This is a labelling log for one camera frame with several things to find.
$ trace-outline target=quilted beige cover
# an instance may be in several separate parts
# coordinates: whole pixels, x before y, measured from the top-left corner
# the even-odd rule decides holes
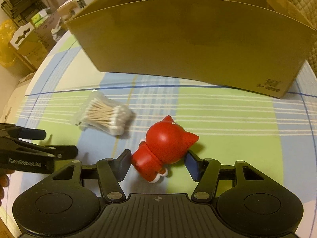
[[[317,0],[289,0],[317,28]],[[317,40],[308,55],[307,61],[317,76]]]

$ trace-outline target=finger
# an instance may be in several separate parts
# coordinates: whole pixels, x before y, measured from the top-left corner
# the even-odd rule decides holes
[[[0,188],[0,200],[4,198],[4,189],[3,187]]]
[[[9,177],[6,174],[0,176],[0,185],[2,187],[9,186]]]
[[[5,172],[7,175],[10,175],[10,174],[13,174],[13,173],[14,173],[14,170],[6,169],[4,172]]]

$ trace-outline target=white wall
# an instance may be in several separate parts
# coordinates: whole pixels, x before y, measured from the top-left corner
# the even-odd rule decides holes
[[[0,8],[0,24],[8,18],[7,14]],[[10,68],[4,68],[0,65],[0,115],[2,115],[3,108],[20,78],[29,73],[29,69],[19,59],[16,59],[16,63]]]

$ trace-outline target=human hand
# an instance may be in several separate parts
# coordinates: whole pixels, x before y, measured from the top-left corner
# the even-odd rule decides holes
[[[0,168],[0,206],[1,200],[4,198],[4,189],[3,187],[9,186],[9,177],[7,175],[13,174],[14,170],[7,170]]]

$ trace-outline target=ribbed black surface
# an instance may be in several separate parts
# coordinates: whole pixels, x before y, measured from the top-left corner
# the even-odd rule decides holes
[[[132,194],[107,206],[87,229],[68,238],[245,238],[225,227],[207,205],[185,194]]]

